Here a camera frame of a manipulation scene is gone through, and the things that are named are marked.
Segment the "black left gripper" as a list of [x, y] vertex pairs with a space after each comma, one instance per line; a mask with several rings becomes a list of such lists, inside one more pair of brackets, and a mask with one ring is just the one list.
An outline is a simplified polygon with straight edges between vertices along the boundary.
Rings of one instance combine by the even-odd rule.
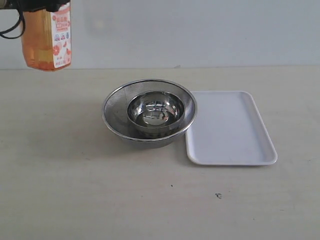
[[37, 12], [46, 10], [57, 12], [61, 6], [70, 3], [70, 0], [1, 0], [1, 10], [19, 10], [22, 12]]

